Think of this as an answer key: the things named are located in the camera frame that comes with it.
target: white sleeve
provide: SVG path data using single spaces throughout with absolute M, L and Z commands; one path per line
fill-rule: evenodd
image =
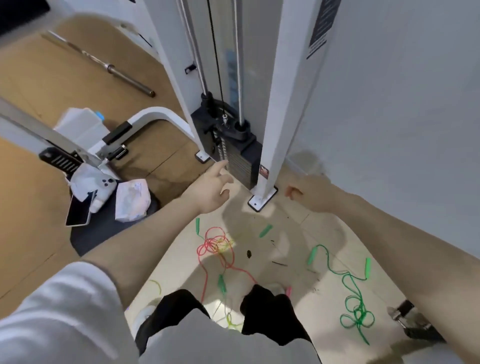
M 0 321 L 0 363 L 138 363 L 115 285 L 72 263 Z

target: hand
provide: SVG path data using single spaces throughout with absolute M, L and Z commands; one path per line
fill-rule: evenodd
M 297 177 L 285 190 L 286 197 L 314 212 L 334 213 L 345 194 L 325 176 Z
M 182 194 L 182 198 L 188 198 L 198 208 L 199 214 L 215 211 L 230 198 L 230 190 L 222 188 L 233 183 L 233 178 L 229 174 L 220 175 L 227 164 L 227 160 L 215 163 Z

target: person's leg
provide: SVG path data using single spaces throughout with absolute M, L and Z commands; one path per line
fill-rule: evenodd
M 264 334 L 280 346 L 294 339 L 312 342 L 284 294 L 274 296 L 268 289 L 255 284 L 243 299 L 240 312 L 245 316 L 244 335 Z
M 135 343 L 142 355 L 148 338 L 169 326 L 176 326 L 192 310 L 198 308 L 210 317 L 203 305 L 187 290 L 178 290 L 162 298 L 155 311 L 140 325 Z

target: machine base foot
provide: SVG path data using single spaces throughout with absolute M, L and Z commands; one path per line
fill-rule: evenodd
M 205 164 L 210 159 L 210 156 L 205 152 L 199 150 L 198 153 L 195 154 L 195 158 L 197 158 L 197 161 L 199 161 L 200 163 Z
M 248 201 L 248 206 L 250 206 L 255 212 L 260 212 L 262 208 L 268 203 L 268 201 L 270 201 L 273 198 L 273 196 L 276 195 L 277 192 L 278 192 L 278 188 L 274 186 L 273 189 L 265 198 L 261 198 L 260 196 L 254 195 Z

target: smartphone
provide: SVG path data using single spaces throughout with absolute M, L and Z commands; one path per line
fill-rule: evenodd
M 95 192 L 89 192 L 88 197 L 84 201 L 79 201 L 74 195 L 70 200 L 70 208 L 68 209 L 67 220 L 65 226 L 84 226 L 90 222 L 90 206 L 95 198 Z

